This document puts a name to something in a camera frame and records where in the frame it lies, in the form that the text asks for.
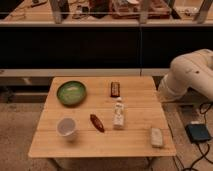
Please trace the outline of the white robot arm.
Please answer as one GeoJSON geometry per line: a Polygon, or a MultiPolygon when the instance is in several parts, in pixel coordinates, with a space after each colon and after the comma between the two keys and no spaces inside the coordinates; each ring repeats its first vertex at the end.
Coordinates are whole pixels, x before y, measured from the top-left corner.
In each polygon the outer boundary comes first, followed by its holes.
{"type": "Polygon", "coordinates": [[[174,58],[169,72],[161,79],[158,97],[161,102],[182,98],[193,88],[213,101],[213,51],[201,49],[174,58]]]}

